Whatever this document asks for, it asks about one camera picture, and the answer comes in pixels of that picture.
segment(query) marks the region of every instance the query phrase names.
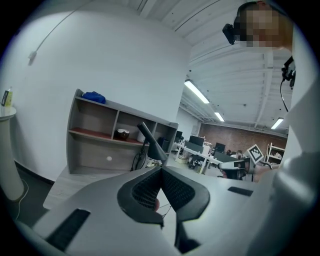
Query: wooden shelf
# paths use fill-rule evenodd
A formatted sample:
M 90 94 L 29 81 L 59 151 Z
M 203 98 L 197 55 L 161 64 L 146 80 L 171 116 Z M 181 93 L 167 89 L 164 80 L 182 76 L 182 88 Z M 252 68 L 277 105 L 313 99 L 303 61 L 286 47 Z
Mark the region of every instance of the wooden shelf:
M 132 139 L 132 138 L 128 138 L 127 140 L 120 139 L 120 138 L 111 139 L 111 135 L 109 135 L 109 134 L 99 132 L 99 131 L 83 129 L 83 128 L 79 128 L 79 127 L 70 129 L 69 133 L 81 135 L 81 136 L 91 138 L 91 139 L 96 139 L 99 141 L 115 143 L 115 144 L 123 144 L 123 145 L 129 145 L 129 146 L 142 146 L 143 145 L 143 143 L 137 141 L 136 139 Z
M 271 146 L 271 150 L 285 151 L 283 148 L 277 146 Z
M 83 176 L 83 179 L 92 179 L 90 175 L 95 175 L 99 177 L 101 175 L 104 179 L 111 178 L 117 175 L 126 174 L 129 173 L 128 170 L 109 170 L 109 169 L 99 169 L 99 168 L 92 168 L 92 167 L 86 167 L 86 166 L 77 166 L 75 170 L 72 172 L 72 174 L 69 175 L 79 175 Z
M 77 99 L 77 100 L 80 100 L 80 101 L 89 102 L 89 103 L 92 103 L 92 104 L 96 104 L 96 105 L 108 108 L 107 104 L 102 104 L 102 103 L 99 103 L 99 102 L 96 102 L 96 101 L 93 101 L 93 100 L 89 100 L 89 99 L 82 98 L 82 97 L 77 97 L 77 96 L 74 97 L 74 98 Z
M 270 157 L 270 158 L 273 158 L 273 159 L 278 159 L 278 160 L 280 160 L 280 161 L 282 160 L 282 159 L 280 159 L 280 158 L 278 158 L 278 157 L 276 157 L 276 156 L 273 156 L 273 155 L 269 155 L 269 157 Z
M 97 138 L 97 139 L 106 139 L 106 140 L 111 140 L 111 135 L 103 133 L 103 132 L 99 132 L 99 131 L 94 131 L 94 130 L 88 130 L 88 129 L 83 129 L 83 128 L 73 128 L 69 130 L 70 133 L 73 134 L 79 134 L 79 135 L 83 135 L 86 137 L 90 137 L 90 138 Z
M 113 138 L 114 141 L 118 141 L 118 142 L 121 142 L 123 144 L 135 144 L 135 145 L 139 145 L 139 146 L 142 146 L 143 143 L 140 142 L 140 141 L 137 141 L 136 139 L 133 139 L 133 138 L 127 138 L 126 140 L 122 139 L 122 138 Z

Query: cable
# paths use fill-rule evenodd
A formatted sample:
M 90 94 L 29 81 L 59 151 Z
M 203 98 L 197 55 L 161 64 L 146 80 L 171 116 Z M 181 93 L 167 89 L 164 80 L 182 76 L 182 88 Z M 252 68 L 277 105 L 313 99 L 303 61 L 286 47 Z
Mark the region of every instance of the cable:
M 146 153 L 144 153 L 144 161 L 143 161 L 141 168 L 145 165 L 146 159 L 147 159 L 147 156 L 146 156 Z
M 140 6 L 141 6 L 141 4 L 142 4 L 143 1 L 144 1 L 144 0 L 141 0 L 141 3 L 139 4 L 138 9 L 136 9 L 137 11 L 139 10 L 139 8 L 140 8 Z
M 196 14 L 192 15 L 190 18 L 188 18 L 184 23 L 182 23 L 174 32 L 176 32 L 178 29 L 181 28 L 182 25 L 184 25 L 186 22 L 188 22 L 190 19 L 192 19 L 194 16 L 196 16 L 198 13 L 202 12 L 204 9 L 208 8 L 209 6 L 214 5 L 215 3 L 219 2 L 220 0 L 217 0 L 213 3 L 210 3 L 208 6 L 204 7 L 203 9 L 201 9 L 200 11 L 198 11 Z
M 283 105 L 284 105 L 284 107 L 285 107 L 285 110 L 286 110 L 287 112 L 289 112 L 289 110 L 288 110 L 288 108 L 287 108 L 287 105 L 286 105 L 286 103 L 285 103 L 284 97 L 283 97 L 283 95 L 282 95 L 282 83 L 283 83 L 283 82 L 284 82 L 284 80 L 282 80 L 282 82 L 281 82 L 281 84 L 280 84 L 280 95 L 281 95 L 282 102 L 283 102 Z
M 24 180 L 24 179 L 21 179 L 25 184 L 26 184 L 26 187 L 27 187 L 27 189 L 26 189 L 26 192 L 25 192 L 25 194 L 24 194 L 24 196 L 20 199 L 20 201 L 19 201 L 19 203 L 18 203 L 18 215 L 16 216 L 16 220 L 19 218 L 19 215 L 20 215 L 20 203 L 21 203 L 21 201 L 26 197 L 26 195 L 28 194 L 28 192 L 29 192 L 29 186 L 28 186 L 28 183 Z
M 140 153 L 137 153 L 137 154 L 134 156 L 133 161 L 132 161 L 132 165 L 131 165 L 130 172 L 132 172 L 132 171 L 134 170 L 134 163 L 135 163 L 135 159 L 136 159 L 136 157 L 138 157 L 138 156 L 139 156 L 139 154 L 140 154 Z
M 271 164 L 269 164 L 269 163 L 267 163 L 267 162 L 260 161 L 260 163 L 263 164 L 263 165 L 269 166 L 269 168 L 270 168 L 271 170 L 273 169 L 272 166 L 271 166 Z
M 162 215 L 162 219 L 164 219 L 164 218 L 166 217 L 166 215 L 167 215 L 168 212 L 170 211 L 171 207 L 172 207 L 172 206 L 170 205 L 169 210 L 166 212 L 166 214 Z
M 39 44 L 39 46 L 36 48 L 35 52 L 37 52 L 39 50 L 39 48 L 42 46 L 42 44 L 45 42 L 45 40 L 48 38 L 48 36 L 50 36 L 50 34 L 66 19 L 68 18 L 70 15 L 72 15 L 74 12 L 76 12 L 77 10 L 79 10 L 80 8 L 86 6 L 87 4 L 90 4 L 91 2 L 93 2 L 95 0 L 90 0 L 88 2 L 85 2 L 84 4 L 80 5 L 77 9 L 73 10 L 72 12 L 70 12 L 67 16 L 65 16 L 57 25 L 55 25 L 53 27 L 53 29 L 51 29 L 51 31 L 45 36 L 45 38 L 41 41 L 41 43 Z

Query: small box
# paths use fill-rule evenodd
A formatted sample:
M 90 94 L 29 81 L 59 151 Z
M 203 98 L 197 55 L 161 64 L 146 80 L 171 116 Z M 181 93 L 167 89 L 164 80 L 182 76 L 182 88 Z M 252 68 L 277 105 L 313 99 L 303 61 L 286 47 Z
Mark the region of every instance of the small box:
M 186 164 L 188 162 L 188 158 L 180 158 L 176 160 L 179 164 Z

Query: computer monitor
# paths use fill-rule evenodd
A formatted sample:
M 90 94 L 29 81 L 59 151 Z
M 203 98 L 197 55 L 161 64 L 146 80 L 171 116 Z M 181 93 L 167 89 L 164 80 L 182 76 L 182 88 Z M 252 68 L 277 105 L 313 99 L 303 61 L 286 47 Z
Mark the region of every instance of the computer monitor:
M 223 153 L 225 151 L 225 148 L 226 148 L 226 145 L 224 145 L 224 144 L 221 144 L 218 142 L 215 144 L 215 150 L 218 152 Z
M 203 146 L 204 145 L 204 142 L 205 142 L 205 139 L 204 138 L 201 138 L 201 137 L 197 137 L 197 136 L 190 136 L 190 139 L 189 139 L 189 142 L 193 143 L 193 144 L 196 144 L 196 145 L 199 145 L 199 146 Z
M 177 130 L 176 134 L 175 134 L 175 137 L 176 138 L 181 138 L 181 136 L 182 136 L 182 131 Z

